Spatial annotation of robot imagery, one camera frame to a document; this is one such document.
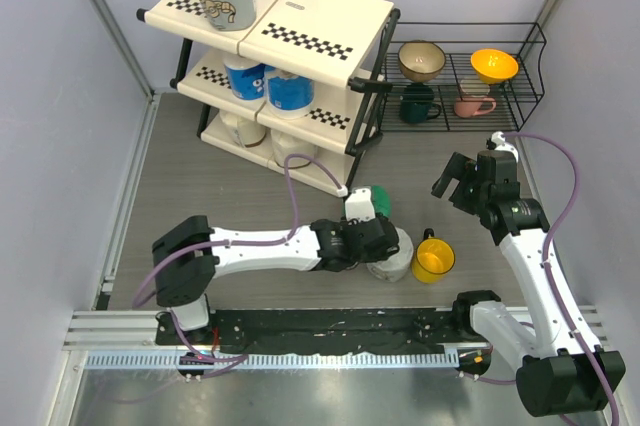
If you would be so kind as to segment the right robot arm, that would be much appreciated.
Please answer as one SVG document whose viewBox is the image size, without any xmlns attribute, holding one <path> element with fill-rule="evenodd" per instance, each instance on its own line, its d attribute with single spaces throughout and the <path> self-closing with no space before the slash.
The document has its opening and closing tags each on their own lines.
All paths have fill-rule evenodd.
<svg viewBox="0 0 640 426">
<path fill-rule="evenodd" d="M 451 326 L 457 337 L 486 339 L 515 373 L 526 411 L 534 417 L 610 409 L 626 366 L 606 350 L 581 314 L 559 268 L 551 227 L 541 204 L 521 195 L 514 147 L 483 150 L 476 158 L 455 152 L 432 186 L 442 197 L 457 183 L 452 205 L 479 218 L 509 263 L 531 319 L 525 327 L 490 290 L 459 294 Z"/>
</svg>

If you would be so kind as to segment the cream paper towel roll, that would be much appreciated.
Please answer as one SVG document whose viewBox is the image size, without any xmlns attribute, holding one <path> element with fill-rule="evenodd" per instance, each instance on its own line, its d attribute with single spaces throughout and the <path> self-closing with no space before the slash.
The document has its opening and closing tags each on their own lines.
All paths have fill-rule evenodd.
<svg viewBox="0 0 640 426">
<path fill-rule="evenodd" d="M 284 167 L 285 159 L 290 154 L 302 154 L 311 158 L 317 156 L 318 148 L 315 145 L 297 137 L 271 129 L 270 138 L 274 161 L 281 168 Z"/>
<path fill-rule="evenodd" d="M 266 137 L 266 128 L 253 120 L 226 111 L 221 111 L 219 116 L 231 139 L 243 148 L 256 147 Z"/>
</svg>

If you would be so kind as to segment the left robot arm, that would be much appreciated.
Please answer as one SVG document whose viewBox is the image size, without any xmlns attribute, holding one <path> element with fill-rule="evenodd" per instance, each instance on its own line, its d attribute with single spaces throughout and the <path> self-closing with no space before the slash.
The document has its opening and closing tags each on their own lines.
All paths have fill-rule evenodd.
<svg viewBox="0 0 640 426">
<path fill-rule="evenodd" d="M 157 305 L 173 312 L 187 342 L 200 345 L 213 331 L 206 298 L 212 280 L 272 269 L 341 272 L 386 261 L 400 251 L 399 243 L 383 215 L 320 219 L 293 232 L 211 228 L 205 216 L 192 216 L 154 243 L 151 278 Z"/>
</svg>

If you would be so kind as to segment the green paper towel roll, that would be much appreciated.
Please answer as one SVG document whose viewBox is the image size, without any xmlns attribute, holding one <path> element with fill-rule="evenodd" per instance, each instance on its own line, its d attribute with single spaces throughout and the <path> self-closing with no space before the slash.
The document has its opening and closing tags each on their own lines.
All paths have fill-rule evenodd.
<svg viewBox="0 0 640 426">
<path fill-rule="evenodd" d="M 389 217 L 391 215 L 391 199 L 387 191 L 381 186 L 370 186 L 373 192 L 373 203 L 375 207 L 375 217 L 382 215 Z"/>
</svg>

